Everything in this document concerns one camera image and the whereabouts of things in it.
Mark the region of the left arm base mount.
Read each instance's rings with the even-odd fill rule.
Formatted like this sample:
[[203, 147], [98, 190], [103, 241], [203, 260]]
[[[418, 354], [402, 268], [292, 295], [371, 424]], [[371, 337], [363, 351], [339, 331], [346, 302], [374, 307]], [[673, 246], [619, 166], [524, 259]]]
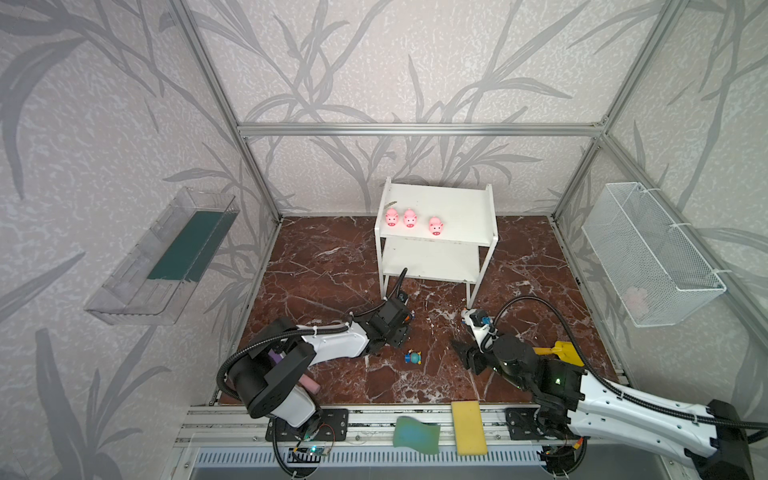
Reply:
[[349, 427], [350, 411], [345, 408], [322, 409], [310, 417], [301, 427], [293, 427], [285, 420], [271, 418], [266, 432], [266, 440], [271, 442], [298, 441], [345, 441]]

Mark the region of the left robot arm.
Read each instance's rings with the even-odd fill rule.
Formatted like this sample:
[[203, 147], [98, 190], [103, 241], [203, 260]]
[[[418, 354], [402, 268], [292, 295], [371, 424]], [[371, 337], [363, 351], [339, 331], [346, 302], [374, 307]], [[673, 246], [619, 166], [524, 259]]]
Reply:
[[303, 434], [322, 423], [322, 408], [300, 383], [313, 365], [356, 359], [400, 348], [410, 334], [412, 312], [402, 290], [406, 270], [379, 305], [350, 313], [334, 324], [298, 325], [279, 318], [252, 342], [223, 361], [216, 374], [218, 389], [240, 401], [253, 418], [282, 420]]

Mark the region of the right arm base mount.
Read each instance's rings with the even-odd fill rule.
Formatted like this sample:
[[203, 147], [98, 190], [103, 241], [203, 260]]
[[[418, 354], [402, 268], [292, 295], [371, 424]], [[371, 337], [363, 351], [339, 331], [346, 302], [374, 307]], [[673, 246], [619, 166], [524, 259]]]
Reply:
[[565, 440], [568, 433], [546, 429], [537, 423], [539, 408], [534, 406], [516, 406], [504, 409], [504, 418], [511, 440]]

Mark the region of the pink pig toy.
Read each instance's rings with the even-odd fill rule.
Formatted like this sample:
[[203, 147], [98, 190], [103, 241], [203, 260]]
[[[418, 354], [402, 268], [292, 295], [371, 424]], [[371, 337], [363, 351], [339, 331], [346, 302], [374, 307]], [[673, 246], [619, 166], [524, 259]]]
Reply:
[[389, 208], [385, 212], [385, 223], [389, 227], [394, 227], [397, 225], [399, 220], [399, 214], [394, 208]]
[[412, 209], [407, 209], [403, 215], [403, 223], [407, 228], [414, 228], [417, 224], [418, 216]]
[[434, 236], [439, 236], [443, 232], [444, 223], [438, 217], [432, 217], [429, 220], [429, 232]]

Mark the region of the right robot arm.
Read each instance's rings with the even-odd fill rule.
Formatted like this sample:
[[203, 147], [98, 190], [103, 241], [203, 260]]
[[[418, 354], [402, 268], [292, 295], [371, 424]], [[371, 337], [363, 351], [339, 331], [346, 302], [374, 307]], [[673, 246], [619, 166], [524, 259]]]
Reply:
[[677, 461], [701, 479], [754, 478], [750, 447], [766, 439], [767, 425], [742, 420], [733, 405], [658, 397], [602, 377], [586, 359], [575, 365], [539, 355], [501, 333], [496, 318], [481, 309], [462, 311], [461, 321], [474, 338], [452, 344], [464, 368], [476, 375], [491, 370], [531, 394], [536, 432], [621, 442]]

